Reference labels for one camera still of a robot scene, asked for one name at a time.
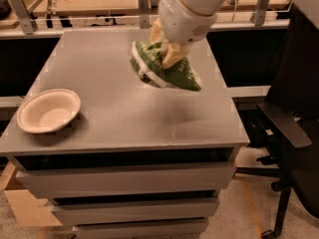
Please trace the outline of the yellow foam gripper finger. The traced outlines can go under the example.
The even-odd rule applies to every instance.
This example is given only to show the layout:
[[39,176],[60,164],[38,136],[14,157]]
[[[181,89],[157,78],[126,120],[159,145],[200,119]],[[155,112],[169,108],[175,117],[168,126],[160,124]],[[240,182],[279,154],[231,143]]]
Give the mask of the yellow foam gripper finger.
[[190,45],[164,41],[160,46],[160,57],[163,68],[166,70],[184,59],[190,51]]
[[161,27],[160,19],[156,19],[151,28],[150,41],[152,43],[161,43],[164,39],[164,32]]

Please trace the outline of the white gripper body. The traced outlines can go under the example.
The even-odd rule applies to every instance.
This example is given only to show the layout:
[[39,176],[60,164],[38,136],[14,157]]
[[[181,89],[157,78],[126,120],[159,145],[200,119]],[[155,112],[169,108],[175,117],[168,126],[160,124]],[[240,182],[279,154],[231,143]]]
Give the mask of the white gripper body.
[[202,40],[216,15],[203,16],[187,9],[180,0],[159,0],[159,21],[165,37],[178,44]]

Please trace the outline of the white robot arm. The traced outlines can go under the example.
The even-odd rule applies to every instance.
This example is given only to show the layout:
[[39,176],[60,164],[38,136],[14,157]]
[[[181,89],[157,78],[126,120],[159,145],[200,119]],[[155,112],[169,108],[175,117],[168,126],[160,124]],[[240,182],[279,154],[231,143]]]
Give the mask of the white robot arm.
[[[160,55],[165,69],[186,57],[190,45],[206,36],[223,1],[159,0],[159,19],[155,23],[151,40],[163,43]],[[319,28],[319,0],[292,2]]]

